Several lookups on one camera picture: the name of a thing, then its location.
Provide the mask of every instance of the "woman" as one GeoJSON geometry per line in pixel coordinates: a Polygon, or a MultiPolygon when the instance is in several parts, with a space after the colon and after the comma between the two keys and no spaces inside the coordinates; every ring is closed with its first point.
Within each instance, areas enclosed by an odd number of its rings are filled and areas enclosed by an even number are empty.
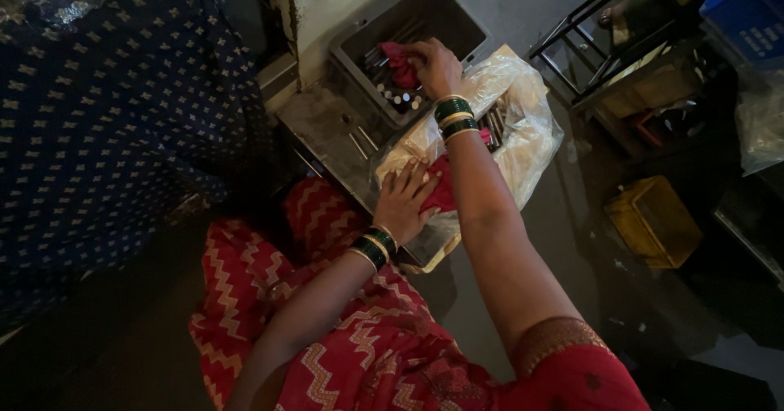
{"type": "Polygon", "coordinates": [[[284,206],[310,262],[301,268],[241,221],[212,225],[207,296],[190,330],[217,408],[648,409],[528,241],[467,103],[452,95],[460,63],[436,39],[408,49],[439,103],[465,250],[517,380],[498,385],[469,363],[386,264],[437,211],[419,213],[439,177],[425,183],[427,164],[412,160],[385,178],[371,229],[324,181],[296,185],[284,206]]]}

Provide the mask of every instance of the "gray floor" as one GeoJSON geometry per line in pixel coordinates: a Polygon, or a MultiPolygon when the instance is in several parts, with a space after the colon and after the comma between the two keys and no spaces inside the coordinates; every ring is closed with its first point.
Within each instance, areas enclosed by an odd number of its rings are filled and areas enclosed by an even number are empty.
{"type": "MultiPolygon", "coordinates": [[[[522,55],[582,0],[460,1],[499,44],[522,55]]],[[[706,362],[727,359],[732,342],[720,336],[738,330],[712,314],[677,275],[636,262],[602,212],[602,202],[621,184],[621,156],[612,141],[596,125],[570,120],[556,96],[550,105],[566,135],[523,216],[558,281],[628,366],[697,355],[706,362]],[[575,140],[581,149],[570,156],[568,144],[575,140]]],[[[201,297],[198,257],[209,218],[162,233],[121,275],[89,278],[57,315],[0,348],[4,374],[13,370],[13,377],[3,376],[5,390],[26,396],[28,409],[212,409],[186,329],[201,297]],[[26,339],[42,335],[50,345],[25,351],[26,339]],[[51,368],[43,370],[47,364],[51,368]]],[[[512,378],[462,247],[412,282],[470,359],[499,380],[512,378]]]]}

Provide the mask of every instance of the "finger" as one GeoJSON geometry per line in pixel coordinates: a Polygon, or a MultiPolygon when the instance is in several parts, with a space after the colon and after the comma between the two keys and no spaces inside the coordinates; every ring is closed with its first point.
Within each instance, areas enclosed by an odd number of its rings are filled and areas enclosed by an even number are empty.
{"type": "Polygon", "coordinates": [[[384,176],[384,182],[381,184],[381,193],[382,194],[389,194],[392,192],[392,184],[394,183],[394,177],[397,174],[394,171],[387,172],[387,175],[384,176]]]}
{"type": "Polygon", "coordinates": [[[411,63],[411,66],[416,69],[417,73],[425,67],[425,62],[419,57],[411,57],[408,59],[408,63],[411,63]]]}
{"type": "Polygon", "coordinates": [[[436,39],[435,37],[430,37],[429,39],[427,39],[427,43],[430,44],[430,45],[433,45],[433,47],[436,47],[436,48],[439,48],[439,47],[440,48],[446,48],[444,46],[444,44],[442,44],[441,41],[436,39]]]}
{"type": "Polygon", "coordinates": [[[394,188],[392,189],[392,194],[402,194],[405,187],[408,185],[408,177],[411,176],[411,170],[414,168],[414,165],[418,163],[416,158],[412,158],[408,161],[408,163],[403,168],[403,171],[400,172],[400,176],[394,181],[394,188]]]}
{"type": "Polygon", "coordinates": [[[413,44],[405,45],[405,50],[409,52],[418,52],[430,60],[430,57],[433,55],[433,51],[435,51],[435,47],[433,47],[432,44],[426,42],[414,42],[413,44]]]}
{"type": "Polygon", "coordinates": [[[430,218],[433,218],[433,215],[439,213],[440,211],[441,211],[441,208],[436,206],[436,207],[431,207],[431,208],[427,209],[425,212],[420,213],[419,214],[419,226],[420,227],[424,226],[425,223],[427,223],[427,221],[430,218]]]}
{"type": "Polygon", "coordinates": [[[417,189],[422,185],[422,179],[425,177],[426,170],[427,161],[420,161],[416,166],[416,169],[414,169],[414,173],[411,175],[410,183],[408,183],[403,191],[403,197],[409,199],[414,197],[414,194],[417,193],[417,189]]]}
{"type": "Polygon", "coordinates": [[[427,197],[429,197],[430,194],[432,194],[433,191],[436,189],[436,187],[438,187],[438,183],[441,181],[442,175],[444,175],[443,172],[441,171],[436,172],[436,176],[431,176],[430,180],[424,185],[422,185],[421,188],[419,188],[419,192],[417,192],[416,195],[414,196],[415,205],[421,206],[422,203],[425,202],[427,197]]]}

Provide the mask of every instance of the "woman's left hand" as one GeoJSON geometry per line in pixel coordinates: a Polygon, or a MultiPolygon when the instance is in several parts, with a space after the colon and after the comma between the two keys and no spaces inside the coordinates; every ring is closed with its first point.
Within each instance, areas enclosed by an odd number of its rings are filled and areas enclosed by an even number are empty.
{"type": "Polygon", "coordinates": [[[431,176],[427,183],[423,183],[426,170],[426,162],[412,158],[400,176],[389,172],[384,177],[373,224],[386,227],[398,246],[402,247],[414,238],[422,231],[427,220],[441,210],[434,207],[419,213],[419,208],[441,179],[439,172],[437,176],[431,176]]]}

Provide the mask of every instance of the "red cloth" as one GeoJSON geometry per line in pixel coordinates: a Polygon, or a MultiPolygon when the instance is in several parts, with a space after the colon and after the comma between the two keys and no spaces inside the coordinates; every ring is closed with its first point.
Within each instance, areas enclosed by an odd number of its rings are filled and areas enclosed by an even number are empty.
{"type": "MultiPolygon", "coordinates": [[[[219,219],[207,232],[205,297],[188,328],[219,411],[274,312],[367,228],[323,179],[294,185],[283,206],[309,265],[293,265],[240,219],[219,219]]],[[[397,267],[387,265],[349,301],[329,334],[289,362],[276,409],[647,409],[623,365],[584,327],[590,336],[574,327],[536,335],[542,327],[532,327],[526,336],[535,339],[521,340],[514,359],[522,374],[498,385],[436,324],[397,267]],[[583,342],[593,344],[556,350],[583,342]]]]}
{"type": "MultiPolygon", "coordinates": [[[[490,130],[486,127],[479,131],[482,136],[482,141],[487,144],[490,141],[490,130]]],[[[427,174],[435,176],[437,172],[441,172],[441,182],[438,183],[433,193],[422,203],[419,212],[424,212],[431,207],[440,207],[441,213],[451,212],[457,210],[455,204],[455,197],[452,195],[452,174],[449,172],[449,154],[444,153],[439,156],[436,161],[427,168],[427,174]]]]}
{"type": "Polygon", "coordinates": [[[404,89],[417,89],[419,78],[417,78],[417,68],[408,63],[411,57],[422,57],[415,52],[406,52],[405,46],[395,42],[383,42],[379,44],[381,51],[389,58],[390,68],[394,68],[392,81],[404,89]]]}

